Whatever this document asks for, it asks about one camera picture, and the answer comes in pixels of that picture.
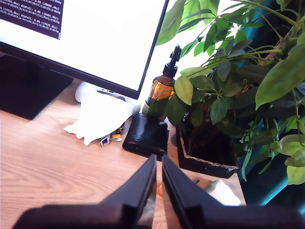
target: soil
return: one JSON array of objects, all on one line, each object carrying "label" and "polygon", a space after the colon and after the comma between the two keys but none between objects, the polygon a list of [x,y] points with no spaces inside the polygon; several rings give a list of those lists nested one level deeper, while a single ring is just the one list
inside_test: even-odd
[{"label": "soil", "polygon": [[223,165],[236,165],[231,137],[212,125],[209,119],[194,127],[186,116],[185,132],[188,137],[184,137],[184,145],[188,155]]}]

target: spray bottle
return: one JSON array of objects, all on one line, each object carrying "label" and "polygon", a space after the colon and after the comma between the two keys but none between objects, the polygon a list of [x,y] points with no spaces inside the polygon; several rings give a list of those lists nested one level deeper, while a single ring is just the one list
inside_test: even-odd
[{"label": "spray bottle", "polygon": [[[147,111],[150,105],[154,100],[161,100],[163,98],[168,98],[173,94],[173,78],[175,77],[178,67],[176,62],[179,61],[181,54],[181,47],[177,45],[174,52],[171,53],[171,61],[165,64],[163,69],[163,74],[157,76],[152,81],[152,87],[148,99],[145,101],[145,104],[142,109],[144,115],[147,114]],[[159,119],[164,120],[166,116],[159,117]]]}]

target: white tissue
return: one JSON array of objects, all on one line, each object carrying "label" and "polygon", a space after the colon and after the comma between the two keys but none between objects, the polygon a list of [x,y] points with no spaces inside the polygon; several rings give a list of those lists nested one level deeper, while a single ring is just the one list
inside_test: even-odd
[{"label": "white tissue", "polygon": [[240,206],[240,199],[221,179],[211,183],[205,191],[226,206]]},{"label": "white tissue", "polygon": [[92,92],[81,98],[81,115],[64,128],[69,134],[84,137],[86,146],[119,128],[131,115],[133,105],[110,95]]}]

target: monitor bezel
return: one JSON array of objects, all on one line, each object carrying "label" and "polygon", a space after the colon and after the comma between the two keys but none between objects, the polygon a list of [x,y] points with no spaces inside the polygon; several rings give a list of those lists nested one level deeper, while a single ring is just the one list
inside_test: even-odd
[{"label": "monitor bezel", "polygon": [[80,71],[80,70],[72,68],[72,67],[69,67],[69,66],[64,65],[62,63],[59,63],[59,62],[47,59],[45,57],[33,54],[33,53],[25,51],[23,49],[11,46],[11,45],[6,44],[6,43],[1,42],[1,41],[0,41],[0,52],[2,52],[4,54],[7,54],[7,55],[14,56],[16,58],[19,58],[19,59],[22,59],[22,60],[25,60],[25,61],[32,62],[34,64],[37,64],[37,65],[41,66],[41,67],[48,68],[50,70],[53,70],[53,71],[56,71],[58,73],[67,75],[69,77],[73,77],[73,78],[80,79],[82,81],[94,84],[98,87],[105,88],[109,91],[113,91],[113,92],[116,92],[118,94],[125,95],[129,98],[138,99],[139,96],[140,96],[140,92],[141,92],[143,83],[144,83],[144,79],[146,77],[148,66],[150,64],[150,61],[151,61],[151,58],[152,58],[152,55],[153,55],[154,47],[157,43],[157,39],[158,39],[158,36],[159,36],[159,33],[160,33],[160,29],[161,29],[165,14],[166,14],[166,9],[167,9],[168,3],[169,3],[169,0],[164,1],[164,6],[163,6],[163,9],[162,9],[162,12],[161,12],[161,16],[160,16],[160,19],[159,19],[157,30],[156,30],[156,33],[154,35],[152,46],[151,46],[151,49],[150,49],[150,52],[149,52],[149,55],[148,55],[148,58],[147,58],[147,61],[146,61],[146,65],[145,65],[145,69],[144,69],[141,81],[140,81],[139,89],[137,91],[133,90],[131,88],[119,85],[117,83],[113,83],[111,81],[105,80],[103,78],[97,77],[95,75]]}]

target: desk surface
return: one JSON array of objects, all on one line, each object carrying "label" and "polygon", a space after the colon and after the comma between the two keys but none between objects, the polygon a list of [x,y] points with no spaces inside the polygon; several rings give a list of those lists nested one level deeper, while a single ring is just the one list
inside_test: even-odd
[{"label": "desk surface", "polygon": [[[1,120],[1,228],[11,228],[22,212],[45,204],[97,203],[121,186],[147,158],[129,153],[122,142],[104,148],[98,140],[85,146],[83,139],[63,128],[75,122],[80,104],[74,80],[33,121],[0,111]],[[122,138],[126,136],[125,128]],[[175,128],[169,124],[168,156],[178,164]],[[157,164],[157,185],[162,182]],[[218,179],[183,170],[207,187]],[[237,174],[223,181],[245,204]],[[153,228],[167,228],[163,199],[157,194]]]}]

